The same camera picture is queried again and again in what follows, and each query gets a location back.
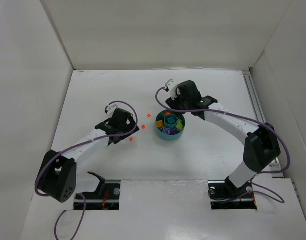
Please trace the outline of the dark purple long lego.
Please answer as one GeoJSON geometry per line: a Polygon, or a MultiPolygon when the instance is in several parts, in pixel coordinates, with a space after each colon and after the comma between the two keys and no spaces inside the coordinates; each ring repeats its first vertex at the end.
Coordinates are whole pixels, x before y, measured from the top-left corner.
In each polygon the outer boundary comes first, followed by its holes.
{"type": "Polygon", "coordinates": [[[173,128],[171,131],[170,131],[170,135],[177,135],[179,134],[180,131],[177,129],[177,128],[173,128]]]}

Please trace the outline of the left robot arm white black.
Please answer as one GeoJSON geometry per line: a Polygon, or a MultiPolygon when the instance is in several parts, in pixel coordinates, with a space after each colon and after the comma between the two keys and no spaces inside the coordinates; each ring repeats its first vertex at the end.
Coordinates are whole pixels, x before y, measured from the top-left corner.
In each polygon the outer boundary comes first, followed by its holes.
{"type": "Polygon", "coordinates": [[[99,150],[119,143],[138,130],[135,112],[114,109],[108,119],[97,124],[75,145],[45,153],[35,180],[35,193],[60,203],[66,202],[76,192],[78,167],[99,150]]]}

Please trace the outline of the green square lego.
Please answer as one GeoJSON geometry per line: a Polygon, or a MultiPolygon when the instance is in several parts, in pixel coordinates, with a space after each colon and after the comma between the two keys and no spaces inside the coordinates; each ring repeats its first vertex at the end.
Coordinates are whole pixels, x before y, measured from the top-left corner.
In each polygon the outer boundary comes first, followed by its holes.
{"type": "Polygon", "coordinates": [[[176,128],[179,132],[184,130],[184,125],[181,122],[178,122],[176,128]]]}

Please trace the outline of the yellow orange square lego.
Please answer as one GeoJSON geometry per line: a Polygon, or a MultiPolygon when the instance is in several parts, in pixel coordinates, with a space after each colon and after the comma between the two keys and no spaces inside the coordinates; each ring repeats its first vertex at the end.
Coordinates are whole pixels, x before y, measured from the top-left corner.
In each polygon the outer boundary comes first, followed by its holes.
{"type": "Polygon", "coordinates": [[[162,120],[159,120],[159,121],[156,121],[156,126],[158,129],[161,129],[164,127],[164,121],[162,120]]]}

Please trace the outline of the teal oval lego piece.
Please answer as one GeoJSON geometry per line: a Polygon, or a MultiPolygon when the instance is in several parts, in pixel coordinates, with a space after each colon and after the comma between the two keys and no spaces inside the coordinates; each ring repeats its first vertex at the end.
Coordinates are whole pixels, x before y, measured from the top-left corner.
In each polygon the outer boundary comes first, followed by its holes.
{"type": "Polygon", "coordinates": [[[176,123],[176,118],[174,118],[173,116],[170,117],[166,117],[165,121],[169,124],[169,125],[173,125],[176,123]]]}

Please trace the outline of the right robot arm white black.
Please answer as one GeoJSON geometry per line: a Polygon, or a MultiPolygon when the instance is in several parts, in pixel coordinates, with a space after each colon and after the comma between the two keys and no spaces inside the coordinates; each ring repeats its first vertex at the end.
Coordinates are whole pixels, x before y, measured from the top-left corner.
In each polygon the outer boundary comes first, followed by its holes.
{"type": "Polygon", "coordinates": [[[190,80],[177,84],[170,79],[165,84],[165,90],[170,94],[170,98],[165,101],[170,109],[181,114],[189,112],[217,125],[244,146],[242,163],[225,179],[225,188],[228,190],[243,187],[280,155],[277,137],[270,124],[261,124],[251,118],[237,117],[215,98],[202,97],[196,84],[190,80]]]}

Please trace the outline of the lavender square lego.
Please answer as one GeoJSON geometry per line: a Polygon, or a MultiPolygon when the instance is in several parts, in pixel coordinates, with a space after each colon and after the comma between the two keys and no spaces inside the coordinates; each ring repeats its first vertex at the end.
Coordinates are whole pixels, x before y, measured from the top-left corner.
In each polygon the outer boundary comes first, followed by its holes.
{"type": "Polygon", "coordinates": [[[165,134],[165,135],[170,135],[171,129],[165,127],[165,128],[163,128],[161,131],[162,131],[162,133],[165,134]]]}

